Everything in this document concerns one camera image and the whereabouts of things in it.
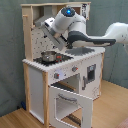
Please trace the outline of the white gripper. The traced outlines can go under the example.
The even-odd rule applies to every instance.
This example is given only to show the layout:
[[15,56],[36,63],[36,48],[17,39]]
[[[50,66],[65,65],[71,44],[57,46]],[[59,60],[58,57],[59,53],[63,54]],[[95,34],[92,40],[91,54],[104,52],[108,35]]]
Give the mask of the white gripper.
[[53,19],[47,19],[42,23],[41,29],[44,34],[53,42],[53,44],[59,50],[62,50],[66,46],[67,40],[62,34],[59,34],[52,29],[52,24]]

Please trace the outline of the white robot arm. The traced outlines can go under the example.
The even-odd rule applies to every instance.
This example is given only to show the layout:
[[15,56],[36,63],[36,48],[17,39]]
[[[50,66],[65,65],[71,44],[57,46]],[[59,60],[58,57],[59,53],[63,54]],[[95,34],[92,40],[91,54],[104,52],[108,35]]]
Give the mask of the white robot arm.
[[89,36],[86,33],[86,20],[68,6],[62,8],[55,18],[46,19],[41,26],[44,34],[62,50],[66,45],[75,47],[104,47],[116,43],[128,48],[128,24],[111,24],[103,36]]

